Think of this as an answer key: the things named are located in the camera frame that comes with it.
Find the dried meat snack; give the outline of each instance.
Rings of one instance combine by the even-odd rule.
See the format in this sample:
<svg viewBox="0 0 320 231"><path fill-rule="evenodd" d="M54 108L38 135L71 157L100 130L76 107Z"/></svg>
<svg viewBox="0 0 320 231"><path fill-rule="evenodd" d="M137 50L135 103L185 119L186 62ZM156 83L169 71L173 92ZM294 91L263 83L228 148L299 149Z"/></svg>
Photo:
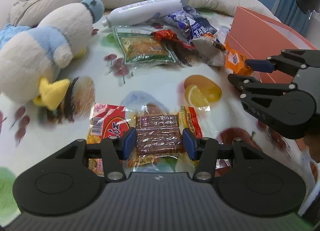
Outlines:
<svg viewBox="0 0 320 231"><path fill-rule="evenodd" d="M137 154L183 152L178 115L143 115L137 117Z"/></svg>

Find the barcode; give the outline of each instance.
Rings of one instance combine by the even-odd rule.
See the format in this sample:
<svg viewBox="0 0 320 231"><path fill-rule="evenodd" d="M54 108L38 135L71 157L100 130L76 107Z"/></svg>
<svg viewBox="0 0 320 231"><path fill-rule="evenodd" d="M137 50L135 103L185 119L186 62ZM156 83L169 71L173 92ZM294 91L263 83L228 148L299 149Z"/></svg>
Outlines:
<svg viewBox="0 0 320 231"><path fill-rule="evenodd" d="M147 1L142 1L142 2L138 2L138 3L130 4L130 5L128 5L128 6L124 6L124 7L121 8L121 11L122 11L122 10L129 9L129 8L134 8L134 7L142 6L142 5L145 5L145 4L150 4L150 3L154 3L154 2L159 2L159 1L166 1L166 0L147 0Z"/></svg>
<svg viewBox="0 0 320 231"><path fill-rule="evenodd" d="M98 136L102 135L102 127L103 127L103 118L93 117L91 134L98 135Z"/></svg>

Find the blue plush clothing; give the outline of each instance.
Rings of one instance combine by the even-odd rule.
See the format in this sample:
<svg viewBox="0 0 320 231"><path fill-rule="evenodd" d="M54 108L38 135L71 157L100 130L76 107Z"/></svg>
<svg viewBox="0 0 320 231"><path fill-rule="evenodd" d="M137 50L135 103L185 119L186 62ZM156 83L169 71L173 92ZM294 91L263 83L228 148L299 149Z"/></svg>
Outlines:
<svg viewBox="0 0 320 231"><path fill-rule="evenodd" d="M16 34L31 29L31 27L28 26L18 26L15 27L8 23L4 26L3 30L0 31L0 50L4 46L5 43L7 43L13 36Z"/></svg>
<svg viewBox="0 0 320 231"><path fill-rule="evenodd" d="M68 44L66 38L58 29L50 26L36 27L26 31L26 33L33 37L46 52L46 56L52 63L54 77L56 78L60 72L60 68L54 62L53 55L58 47Z"/></svg>

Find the red candy wrapper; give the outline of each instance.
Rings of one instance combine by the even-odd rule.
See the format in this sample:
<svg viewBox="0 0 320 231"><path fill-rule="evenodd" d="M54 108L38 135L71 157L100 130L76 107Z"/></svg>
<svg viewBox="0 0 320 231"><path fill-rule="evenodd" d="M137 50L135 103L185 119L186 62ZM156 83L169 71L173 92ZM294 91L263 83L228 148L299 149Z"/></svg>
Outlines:
<svg viewBox="0 0 320 231"><path fill-rule="evenodd" d="M179 40L177 37L177 34L174 33L172 30L168 29L168 30L159 30L159 31L155 31L151 33L151 36L154 36L154 38L156 40L161 41L162 39L168 39L171 41L174 41L178 44L181 44L183 47L187 48L187 49L196 49L194 46L190 45L189 43L186 43L182 40Z"/></svg>

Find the clear plastic bag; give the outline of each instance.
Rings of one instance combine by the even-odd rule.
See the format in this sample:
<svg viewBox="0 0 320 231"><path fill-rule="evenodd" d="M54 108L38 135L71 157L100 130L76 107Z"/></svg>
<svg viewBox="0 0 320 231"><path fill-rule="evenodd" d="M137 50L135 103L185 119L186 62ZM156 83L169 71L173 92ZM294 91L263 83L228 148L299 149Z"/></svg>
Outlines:
<svg viewBox="0 0 320 231"><path fill-rule="evenodd" d="M124 53L124 64L155 66L176 63L167 47L150 35L152 32L138 27L114 27L115 37Z"/></svg>
<svg viewBox="0 0 320 231"><path fill-rule="evenodd" d="M210 107L193 108L181 106L179 113L179 126L182 133L185 128L190 131L197 138L209 137L219 140L219 131L212 118ZM230 169L230 162L227 159L217 159L216 174L222 175Z"/></svg>
<svg viewBox="0 0 320 231"><path fill-rule="evenodd" d="M90 127L87 144L100 143L108 137L122 137L130 128L136 125L136 115L125 106L95 103L90 112ZM88 168L98 176L103 177L101 158L90 158Z"/></svg>
<svg viewBox="0 0 320 231"><path fill-rule="evenodd" d="M137 155L176 154L184 151L178 115L137 117Z"/></svg>

